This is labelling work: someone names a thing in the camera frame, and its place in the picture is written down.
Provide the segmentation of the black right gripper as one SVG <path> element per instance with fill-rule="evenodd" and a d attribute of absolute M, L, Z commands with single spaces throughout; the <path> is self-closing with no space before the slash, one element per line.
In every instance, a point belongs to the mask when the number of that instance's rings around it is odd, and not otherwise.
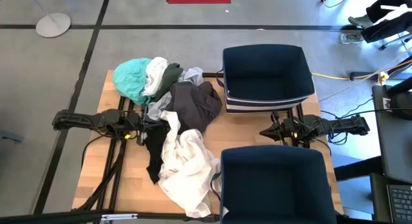
<path fill-rule="evenodd" d="M 288 145 L 285 139 L 289 138 L 292 145 L 299 145 L 300 142 L 297 139 L 298 126 L 295 123 L 293 112 L 286 111 L 285 118 L 281 117 L 281 113 L 283 113 L 283 111 L 272 112 L 272 125 L 260 131 L 260 135 L 270 138 L 273 141 L 280 141 L 283 145 Z"/>

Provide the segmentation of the black garment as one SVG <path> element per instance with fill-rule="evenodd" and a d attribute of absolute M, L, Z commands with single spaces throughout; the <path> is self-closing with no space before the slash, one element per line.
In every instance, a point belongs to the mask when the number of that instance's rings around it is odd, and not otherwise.
<path fill-rule="evenodd" d="M 167 129 L 158 128 L 153 130 L 147 130 L 147 137 L 144 140 L 145 146 L 149 151 L 149 165 L 146 170 L 153 184 L 156 184 L 159 180 L 159 172 L 163 164 L 161 157 L 163 145 L 169 132 L 170 128 L 168 125 Z"/>

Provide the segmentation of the dark grey garment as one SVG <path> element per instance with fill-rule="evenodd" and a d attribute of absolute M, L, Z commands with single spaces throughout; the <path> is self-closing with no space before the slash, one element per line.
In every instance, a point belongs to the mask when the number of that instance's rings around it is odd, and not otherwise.
<path fill-rule="evenodd" d="M 208 81 L 199 86 L 192 82 L 177 82 L 171 86 L 170 92 L 171 101 L 165 110 L 177 113 L 181 124 L 179 134 L 189 129 L 204 133 L 221 111 L 221 99 Z"/>

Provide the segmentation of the small white garment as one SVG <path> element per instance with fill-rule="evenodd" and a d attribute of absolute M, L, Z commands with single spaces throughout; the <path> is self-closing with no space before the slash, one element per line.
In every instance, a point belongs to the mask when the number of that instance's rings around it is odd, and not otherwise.
<path fill-rule="evenodd" d="M 152 96 L 158 91 L 164 71 L 167 67 L 168 61 L 163 57 L 155 57 L 150 61 L 145 69 L 145 86 L 141 95 Z"/>

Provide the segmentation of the dark green garment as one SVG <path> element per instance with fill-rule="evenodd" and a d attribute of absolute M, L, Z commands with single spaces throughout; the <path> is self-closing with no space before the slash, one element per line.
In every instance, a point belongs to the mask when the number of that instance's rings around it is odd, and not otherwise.
<path fill-rule="evenodd" d="M 182 72 L 183 68 L 181 68 L 178 63 L 169 64 L 164 71 L 159 88 L 152 96 L 150 102 L 157 102 L 160 100 L 170 90 L 170 87 L 178 81 Z"/>

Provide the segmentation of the large cream white garment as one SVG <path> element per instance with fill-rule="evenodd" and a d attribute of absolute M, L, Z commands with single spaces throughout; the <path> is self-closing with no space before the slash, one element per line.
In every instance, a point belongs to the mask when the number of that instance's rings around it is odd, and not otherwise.
<path fill-rule="evenodd" d="M 212 214 L 208 193 L 221 192 L 221 180 L 212 177 L 220 172 L 220 159 L 206 148 L 197 129 L 180 133 L 181 123 L 174 111 L 163 111 L 161 119 L 170 127 L 161 153 L 163 164 L 158 185 L 190 218 Z"/>

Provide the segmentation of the teal garment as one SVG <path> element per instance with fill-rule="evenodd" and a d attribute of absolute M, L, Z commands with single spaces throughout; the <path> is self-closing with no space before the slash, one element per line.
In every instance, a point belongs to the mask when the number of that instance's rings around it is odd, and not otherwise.
<path fill-rule="evenodd" d="M 119 64 L 113 72 L 112 81 L 116 90 L 137 105 L 149 102 L 142 92 L 146 84 L 146 68 L 150 62 L 148 58 L 131 59 Z"/>

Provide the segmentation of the navy white striped fabric bin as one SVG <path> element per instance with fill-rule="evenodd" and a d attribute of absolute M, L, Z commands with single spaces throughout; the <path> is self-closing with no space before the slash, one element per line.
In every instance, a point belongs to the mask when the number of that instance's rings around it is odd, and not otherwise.
<path fill-rule="evenodd" d="M 221 153 L 220 224 L 337 224 L 321 152 L 254 145 Z"/>
<path fill-rule="evenodd" d="M 315 93 L 302 47 L 251 44 L 225 48 L 222 53 L 227 113 L 258 113 L 293 108 Z"/>

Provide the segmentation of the dark grey desk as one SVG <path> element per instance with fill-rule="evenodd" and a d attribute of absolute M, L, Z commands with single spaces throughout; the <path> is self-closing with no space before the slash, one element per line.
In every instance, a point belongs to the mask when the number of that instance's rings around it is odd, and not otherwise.
<path fill-rule="evenodd" d="M 388 96 L 382 86 L 373 86 L 372 95 L 384 174 L 412 183 L 412 121 L 396 117 L 384 108 Z"/>

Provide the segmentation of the person's shoe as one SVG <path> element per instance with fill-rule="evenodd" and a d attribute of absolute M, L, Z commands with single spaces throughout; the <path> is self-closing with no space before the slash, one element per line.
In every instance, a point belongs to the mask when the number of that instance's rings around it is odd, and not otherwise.
<path fill-rule="evenodd" d="M 358 44 L 364 40 L 360 33 L 342 33 L 339 36 L 342 44 Z"/>
<path fill-rule="evenodd" d="M 354 26 L 360 26 L 363 29 L 373 26 L 373 21 L 367 15 L 361 17 L 349 17 L 348 22 Z"/>

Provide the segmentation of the black rounded desk device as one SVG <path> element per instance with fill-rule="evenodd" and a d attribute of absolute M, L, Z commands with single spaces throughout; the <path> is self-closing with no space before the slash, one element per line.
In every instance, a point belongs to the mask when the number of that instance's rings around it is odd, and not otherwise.
<path fill-rule="evenodd" d="M 386 88 L 389 105 L 395 116 L 412 120 L 412 76 Z"/>

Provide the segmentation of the grey floor object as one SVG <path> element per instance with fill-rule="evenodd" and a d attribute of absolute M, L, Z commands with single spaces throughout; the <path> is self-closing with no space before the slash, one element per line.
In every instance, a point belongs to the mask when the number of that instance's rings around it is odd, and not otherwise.
<path fill-rule="evenodd" d="M 22 142 L 23 141 L 23 137 L 20 135 L 17 135 L 13 132 L 9 132 L 9 131 L 5 131 L 0 129 L 0 138 L 4 139 L 4 140 L 11 140 L 14 142 Z"/>

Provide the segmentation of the grey chair base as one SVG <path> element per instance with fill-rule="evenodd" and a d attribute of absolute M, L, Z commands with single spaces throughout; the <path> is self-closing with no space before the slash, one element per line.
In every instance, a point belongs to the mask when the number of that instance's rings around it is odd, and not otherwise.
<path fill-rule="evenodd" d="M 396 42 L 401 42 L 401 43 L 408 42 L 411 39 L 412 39 L 412 33 L 402 35 L 402 36 L 398 37 L 397 39 L 393 39 L 392 41 L 385 42 L 382 46 L 379 47 L 379 50 L 383 51 L 391 44 L 395 44 Z"/>

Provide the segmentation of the person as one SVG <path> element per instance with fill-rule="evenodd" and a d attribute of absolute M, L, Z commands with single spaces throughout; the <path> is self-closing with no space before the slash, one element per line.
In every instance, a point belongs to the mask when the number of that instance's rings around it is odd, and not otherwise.
<path fill-rule="evenodd" d="M 404 12 L 396 18 L 377 22 L 390 13 L 389 10 L 382 9 L 382 5 L 401 6 L 407 5 L 412 0 L 377 0 L 367 7 L 366 14 L 372 21 L 373 26 L 361 31 L 366 42 L 375 42 L 400 32 L 406 31 L 412 26 L 412 12 Z"/>

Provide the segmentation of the black aluminium rig frame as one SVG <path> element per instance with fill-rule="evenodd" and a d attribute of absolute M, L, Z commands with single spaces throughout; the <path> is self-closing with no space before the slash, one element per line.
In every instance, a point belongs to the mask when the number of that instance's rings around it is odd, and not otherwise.
<path fill-rule="evenodd" d="M 147 189 L 151 200 L 126 204 L 119 197 L 126 191 L 131 179 L 126 178 L 126 163 L 132 160 L 132 140 L 97 138 L 84 153 L 78 188 L 89 194 L 86 199 L 77 196 L 75 208 L 67 212 L 45 213 L 46 194 L 41 194 L 33 214 L 0 218 L 0 224 L 84 224 L 111 223 L 129 219 L 165 219 L 189 221 L 183 209 L 173 203 L 154 185 Z"/>

